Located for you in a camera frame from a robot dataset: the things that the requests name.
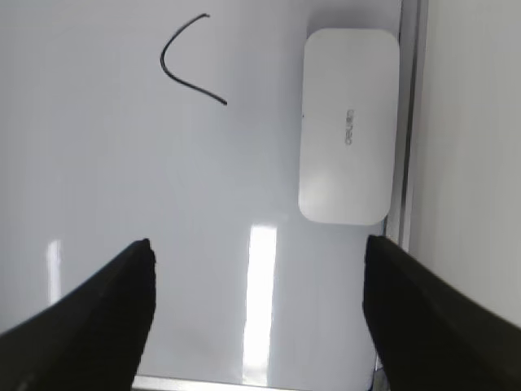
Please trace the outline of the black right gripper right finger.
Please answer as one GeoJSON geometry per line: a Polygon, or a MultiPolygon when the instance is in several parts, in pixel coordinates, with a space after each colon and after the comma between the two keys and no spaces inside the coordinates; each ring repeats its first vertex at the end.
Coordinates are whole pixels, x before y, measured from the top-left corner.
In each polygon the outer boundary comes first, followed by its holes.
{"type": "Polygon", "coordinates": [[[384,236],[366,243],[363,314],[392,390],[518,390],[520,329],[384,236]]]}

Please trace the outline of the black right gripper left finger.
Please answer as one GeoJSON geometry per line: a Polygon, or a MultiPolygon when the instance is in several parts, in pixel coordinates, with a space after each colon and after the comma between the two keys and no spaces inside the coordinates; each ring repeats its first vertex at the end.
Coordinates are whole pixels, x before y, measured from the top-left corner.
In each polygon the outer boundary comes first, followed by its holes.
{"type": "Polygon", "coordinates": [[[1,335],[1,388],[130,390],[155,307],[155,254],[142,239],[1,335]]]}

